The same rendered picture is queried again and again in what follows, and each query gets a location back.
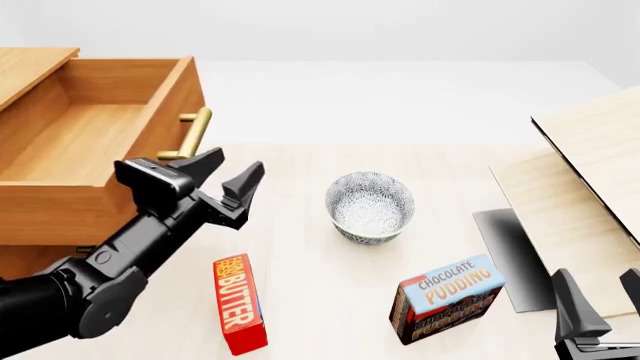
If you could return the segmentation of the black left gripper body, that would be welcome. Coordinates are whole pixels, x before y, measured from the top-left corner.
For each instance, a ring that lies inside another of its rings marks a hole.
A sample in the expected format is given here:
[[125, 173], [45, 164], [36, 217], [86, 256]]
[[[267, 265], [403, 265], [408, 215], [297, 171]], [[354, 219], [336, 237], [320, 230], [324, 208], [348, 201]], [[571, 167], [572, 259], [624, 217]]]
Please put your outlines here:
[[235, 200], [216, 200], [198, 189], [189, 197], [194, 203], [187, 212], [187, 224], [195, 230], [204, 224], [240, 230], [248, 221], [249, 209]]

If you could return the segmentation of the red butter box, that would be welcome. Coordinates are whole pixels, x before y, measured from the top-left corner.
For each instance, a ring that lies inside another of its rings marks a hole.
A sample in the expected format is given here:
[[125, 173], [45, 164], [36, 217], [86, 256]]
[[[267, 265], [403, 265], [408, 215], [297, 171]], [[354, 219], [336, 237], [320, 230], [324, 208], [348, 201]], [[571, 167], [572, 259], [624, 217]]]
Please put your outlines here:
[[223, 338], [233, 356], [268, 345], [268, 335], [248, 254], [212, 263]]

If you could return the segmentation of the pale wooden board structure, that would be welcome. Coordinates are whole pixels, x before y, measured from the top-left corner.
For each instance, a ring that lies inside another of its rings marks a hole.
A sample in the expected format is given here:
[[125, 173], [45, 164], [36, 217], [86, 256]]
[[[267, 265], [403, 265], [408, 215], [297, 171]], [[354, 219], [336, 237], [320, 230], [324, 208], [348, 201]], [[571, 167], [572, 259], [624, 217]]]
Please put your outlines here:
[[548, 146], [496, 182], [547, 272], [568, 269], [602, 317], [636, 314], [619, 278], [640, 270], [640, 85], [531, 122]]

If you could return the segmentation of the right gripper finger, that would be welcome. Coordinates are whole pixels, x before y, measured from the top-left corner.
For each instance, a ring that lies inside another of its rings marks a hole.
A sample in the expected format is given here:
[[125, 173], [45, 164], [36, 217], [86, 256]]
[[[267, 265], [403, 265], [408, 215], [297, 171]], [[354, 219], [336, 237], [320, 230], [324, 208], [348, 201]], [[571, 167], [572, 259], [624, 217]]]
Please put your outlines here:
[[567, 269], [558, 269], [551, 281], [556, 301], [555, 341], [598, 338], [612, 331], [586, 299]]
[[637, 312], [640, 312], [640, 269], [628, 269], [619, 280]]

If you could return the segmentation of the wooden cabinet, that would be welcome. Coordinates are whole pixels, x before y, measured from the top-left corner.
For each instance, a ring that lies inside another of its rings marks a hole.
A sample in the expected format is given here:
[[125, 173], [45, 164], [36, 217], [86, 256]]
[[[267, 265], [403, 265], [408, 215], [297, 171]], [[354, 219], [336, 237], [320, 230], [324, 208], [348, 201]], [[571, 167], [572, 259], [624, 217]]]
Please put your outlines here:
[[77, 48], [0, 48], [0, 280], [32, 275], [55, 260], [77, 255], [74, 245], [33, 245], [18, 232], [35, 223], [13, 212], [23, 192], [7, 183], [23, 185], [26, 177], [11, 167], [41, 131], [66, 112], [69, 100], [52, 77]]

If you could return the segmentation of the wooden drawer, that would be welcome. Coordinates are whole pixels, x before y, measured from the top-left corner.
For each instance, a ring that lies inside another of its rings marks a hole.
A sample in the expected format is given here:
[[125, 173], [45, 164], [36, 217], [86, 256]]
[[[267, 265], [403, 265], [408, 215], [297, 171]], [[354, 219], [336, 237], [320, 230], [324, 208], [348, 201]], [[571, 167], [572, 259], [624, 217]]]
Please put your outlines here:
[[23, 175], [14, 215], [35, 223], [18, 232], [33, 245], [95, 245], [136, 213], [114, 161], [179, 149], [205, 101], [194, 59], [72, 59], [52, 74], [69, 100], [12, 173]]

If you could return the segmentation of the patterned blue white bowl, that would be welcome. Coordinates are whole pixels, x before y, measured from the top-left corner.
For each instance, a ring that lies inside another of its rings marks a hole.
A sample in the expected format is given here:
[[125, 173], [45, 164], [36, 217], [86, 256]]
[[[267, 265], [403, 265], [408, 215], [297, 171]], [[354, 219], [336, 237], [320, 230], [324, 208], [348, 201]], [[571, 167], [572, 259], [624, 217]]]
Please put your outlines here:
[[325, 207], [336, 230], [361, 245], [382, 245], [395, 239], [416, 211], [406, 185], [374, 171], [340, 176], [326, 191]]

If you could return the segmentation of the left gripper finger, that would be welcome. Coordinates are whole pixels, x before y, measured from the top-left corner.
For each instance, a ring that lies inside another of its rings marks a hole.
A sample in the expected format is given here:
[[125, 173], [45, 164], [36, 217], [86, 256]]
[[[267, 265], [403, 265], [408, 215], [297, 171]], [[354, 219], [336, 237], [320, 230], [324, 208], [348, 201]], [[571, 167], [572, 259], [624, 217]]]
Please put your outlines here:
[[222, 203], [231, 208], [249, 210], [255, 192], [265, 175], [262, 161], [251, 164], [243, 173], [222, 183]]
[[170, 161], [166, 166], [190, 176], [200, 188], [224, 161], [223, 149], [216, 147], [192, 158]]

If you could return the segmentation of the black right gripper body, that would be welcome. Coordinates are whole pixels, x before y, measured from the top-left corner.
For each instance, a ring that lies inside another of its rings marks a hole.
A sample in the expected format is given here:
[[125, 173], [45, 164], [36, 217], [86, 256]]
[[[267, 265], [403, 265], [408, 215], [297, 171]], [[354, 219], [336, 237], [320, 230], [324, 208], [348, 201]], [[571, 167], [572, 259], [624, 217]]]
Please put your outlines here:
[[556, 337], [559, 360], [640, 360], [638, 342], [601, 342], [597, 335]]

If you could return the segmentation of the chocolate pudding box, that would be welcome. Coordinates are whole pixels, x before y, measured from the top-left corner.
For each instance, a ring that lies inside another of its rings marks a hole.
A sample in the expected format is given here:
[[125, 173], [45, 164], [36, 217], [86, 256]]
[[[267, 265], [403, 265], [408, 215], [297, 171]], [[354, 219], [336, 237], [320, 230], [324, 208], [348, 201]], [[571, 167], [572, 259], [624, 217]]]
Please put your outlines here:
[[401, 281], [389, 314], [401, 344], [409, 345], [483, 317], [506, 280], [479, 254]]

